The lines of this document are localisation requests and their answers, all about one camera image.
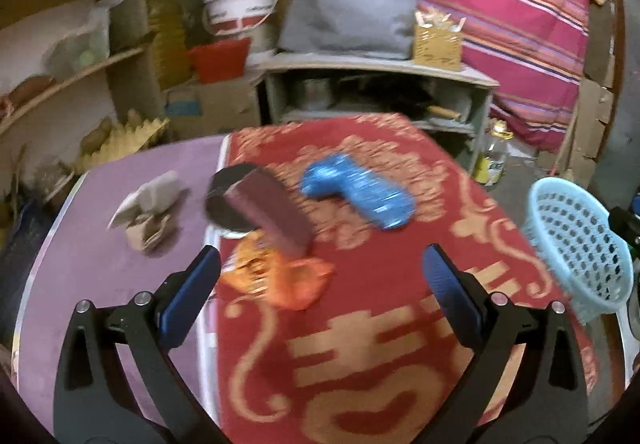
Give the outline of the grey paper trash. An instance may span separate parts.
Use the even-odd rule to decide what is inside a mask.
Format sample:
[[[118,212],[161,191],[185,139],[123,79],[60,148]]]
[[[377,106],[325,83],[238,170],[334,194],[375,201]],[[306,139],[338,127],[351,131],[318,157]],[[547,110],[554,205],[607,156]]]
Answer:
[[[130,248],[150,253],[176,231],[176,219],[171,210],[177,204],[181,191],[177,172],[160,174],[126,196],[107,228],[122,228]]]

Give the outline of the orange snack wrapper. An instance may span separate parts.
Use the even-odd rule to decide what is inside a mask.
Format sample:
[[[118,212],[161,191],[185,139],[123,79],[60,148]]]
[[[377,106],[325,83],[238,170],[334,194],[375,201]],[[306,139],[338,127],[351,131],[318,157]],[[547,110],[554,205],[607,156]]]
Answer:
[[[334,265],[318,257],[288,260],[258,229],[235,246],[221,279],[238,292],[299,312],[320,299],[333,274]]]

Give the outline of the black round can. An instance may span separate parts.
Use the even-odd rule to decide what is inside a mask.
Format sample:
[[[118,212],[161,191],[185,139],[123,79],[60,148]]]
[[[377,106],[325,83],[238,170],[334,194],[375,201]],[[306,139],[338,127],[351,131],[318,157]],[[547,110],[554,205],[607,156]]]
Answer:
[[[232,233],[247,234],[256,229],[256,226],[228,204],[224,197],[234,184],[256,169],[256,164],[244,162],[224,167],[210,178],[204,204],[209,222]]]

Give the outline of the dark red rectangular box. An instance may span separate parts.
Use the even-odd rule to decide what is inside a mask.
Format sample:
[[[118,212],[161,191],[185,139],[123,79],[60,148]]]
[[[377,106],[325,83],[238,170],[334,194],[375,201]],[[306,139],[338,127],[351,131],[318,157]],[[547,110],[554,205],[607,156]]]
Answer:
[[[291,260],[308,255],[314,225],[270,170],[251,170],[224,192],[224,200],[260,228],[282,255]]]

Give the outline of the light blue plastic basket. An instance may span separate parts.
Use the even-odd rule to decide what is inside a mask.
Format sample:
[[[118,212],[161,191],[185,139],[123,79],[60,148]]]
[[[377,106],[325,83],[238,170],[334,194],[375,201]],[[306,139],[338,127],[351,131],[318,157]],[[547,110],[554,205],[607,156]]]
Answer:
[[[522,232],[570,298],[579,323],[626,305],[634,288],[628,245],[587,190],[559,177],[539,179],[527,195]]]

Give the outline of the small oil bottle on floor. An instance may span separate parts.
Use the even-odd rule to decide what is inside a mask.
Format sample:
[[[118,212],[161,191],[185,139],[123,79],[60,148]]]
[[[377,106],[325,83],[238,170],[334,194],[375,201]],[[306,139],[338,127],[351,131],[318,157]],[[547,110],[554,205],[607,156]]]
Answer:
[[[491,187],[499,182],[512,138],[513,133],[506,121],[490,121],[474,167],[473,179],[477,184]]]

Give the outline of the red gold patterned towel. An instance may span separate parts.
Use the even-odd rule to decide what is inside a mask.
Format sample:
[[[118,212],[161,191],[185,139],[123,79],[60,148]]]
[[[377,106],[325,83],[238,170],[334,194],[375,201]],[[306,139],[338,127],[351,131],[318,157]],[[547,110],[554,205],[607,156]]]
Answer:
[[[312,162],[346,153],[405,187],[416,214],[382,230],[346,200],[306,198]],[[439,245],[459,271],[514,304],[566,307],[588,393],[593,348],[567,296],[518,227],[456,161],[398,115],[252,127],[230,137],[227,167],[270,170],[314,225],[306,257],[334,274],[303,311],[216,288],[218,422],[231,443],[424,443],[422,429],[472,360],[423,274]],[[482,420],[500,415],[523,346],[515,346]]]

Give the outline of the purple table cloth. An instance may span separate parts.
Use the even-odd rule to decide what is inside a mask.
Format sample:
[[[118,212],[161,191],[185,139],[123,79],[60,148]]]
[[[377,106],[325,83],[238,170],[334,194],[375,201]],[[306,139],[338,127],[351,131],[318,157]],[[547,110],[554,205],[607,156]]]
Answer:
[[[81,300],[97,307],[124,304],[192,262],[204,243],[204,198],[221,149],[224,138],[208,136],[139,152],[91,170],[67,198],[29,272],[12,348],[17,391],[47,429],[74,307]],[[107,224],[129,193],[168,171],[178,173],[183,189],[177,229],[144,255],[130,248],[122,229]]]

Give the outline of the grey low cabinet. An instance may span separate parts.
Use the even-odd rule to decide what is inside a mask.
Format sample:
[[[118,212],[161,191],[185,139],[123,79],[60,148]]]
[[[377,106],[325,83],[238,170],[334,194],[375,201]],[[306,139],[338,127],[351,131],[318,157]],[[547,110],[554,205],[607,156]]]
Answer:
[[[258,66],[272,123],[399,113],[471,172],[499,83],[410,61],[280,52]]]

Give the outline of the yellow chopstick holder box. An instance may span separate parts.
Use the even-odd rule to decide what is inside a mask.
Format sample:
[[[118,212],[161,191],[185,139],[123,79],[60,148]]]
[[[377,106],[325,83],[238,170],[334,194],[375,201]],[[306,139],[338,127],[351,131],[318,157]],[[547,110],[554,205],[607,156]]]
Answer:
[[[435,8],[417,10],[414,18],[413,62],[427,68],[460,71],[466,19],[456,21],[451,14]]]

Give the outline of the yellow egg carton tray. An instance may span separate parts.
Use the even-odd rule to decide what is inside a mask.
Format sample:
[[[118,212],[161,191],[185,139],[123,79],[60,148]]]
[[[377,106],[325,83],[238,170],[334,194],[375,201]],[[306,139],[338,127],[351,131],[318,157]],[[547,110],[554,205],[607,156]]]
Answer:
[[[168,119],[144,120],[137,127],[120,126],[111,133],[98,151],[79,156],[74,165],[76,174],[84,174],[93,167],[124,159],[157,145],[168,130]]]

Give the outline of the cardboard box under basin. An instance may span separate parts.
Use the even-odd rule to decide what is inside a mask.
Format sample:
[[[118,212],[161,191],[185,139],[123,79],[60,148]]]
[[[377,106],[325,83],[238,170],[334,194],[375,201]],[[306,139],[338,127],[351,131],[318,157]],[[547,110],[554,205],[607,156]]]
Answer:
[[[260,125],[257,78],[213,84],[191,80],[164,92],[164,112],[178,141]]]

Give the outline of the clear plastic container on shelf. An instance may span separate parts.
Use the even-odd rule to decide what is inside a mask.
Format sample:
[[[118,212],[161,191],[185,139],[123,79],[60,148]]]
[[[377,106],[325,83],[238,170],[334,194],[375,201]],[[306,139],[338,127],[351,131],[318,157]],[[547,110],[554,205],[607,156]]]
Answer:
[[[43,66],[57,80],[66,80],[110,57],[108,33],[78,29],[54,43],[43,55]]]

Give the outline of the wooden corner shelf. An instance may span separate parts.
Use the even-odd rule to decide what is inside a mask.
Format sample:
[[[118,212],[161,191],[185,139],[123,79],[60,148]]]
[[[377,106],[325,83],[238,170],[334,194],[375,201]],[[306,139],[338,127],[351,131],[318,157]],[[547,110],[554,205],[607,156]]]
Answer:
[[[89,22],[96,0],[51,7],[1,30],[1,85],[39,73],[43,55]],[[150,51],[146,0],[124,0],[110,10],[111,56],[29,100],[1,122],[1,141],[77,141],[107,115],[121,120],[134,109],[147,119],[163,113]]]

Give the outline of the grey cloth covered appliance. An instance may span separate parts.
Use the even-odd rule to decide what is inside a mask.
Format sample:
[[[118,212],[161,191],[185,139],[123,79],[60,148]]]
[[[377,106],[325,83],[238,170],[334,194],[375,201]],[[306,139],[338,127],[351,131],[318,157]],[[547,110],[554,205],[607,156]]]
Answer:
[[[291,0],[279,47],[299,54],[407,60],[418,0]]]

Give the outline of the red plastic basin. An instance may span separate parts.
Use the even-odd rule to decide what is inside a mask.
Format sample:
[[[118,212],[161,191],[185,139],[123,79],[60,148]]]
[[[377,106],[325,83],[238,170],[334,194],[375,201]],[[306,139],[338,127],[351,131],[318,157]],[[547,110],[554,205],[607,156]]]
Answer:
[[[191,48],[188,57],[198,81],[201,84],[214,84],[242,78],[251,41],[245,37]]]

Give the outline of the large cooking oil jug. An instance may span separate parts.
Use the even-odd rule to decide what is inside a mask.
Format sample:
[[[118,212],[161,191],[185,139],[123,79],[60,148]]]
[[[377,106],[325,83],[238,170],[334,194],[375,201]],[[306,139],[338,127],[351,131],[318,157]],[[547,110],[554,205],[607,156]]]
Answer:
[[[146,0],[146,14],[150,31],[155,33],[151,56],[158,85],[168,89],[188,81],[191,68],[178,0]]]

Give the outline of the white plastic bucket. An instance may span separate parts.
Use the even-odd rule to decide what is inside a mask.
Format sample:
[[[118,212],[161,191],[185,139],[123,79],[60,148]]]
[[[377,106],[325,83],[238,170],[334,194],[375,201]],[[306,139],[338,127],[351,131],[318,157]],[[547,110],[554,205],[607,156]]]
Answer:
[[[203,26],[213,36],[250,32],[265,23],[279,0],[203,0]]]

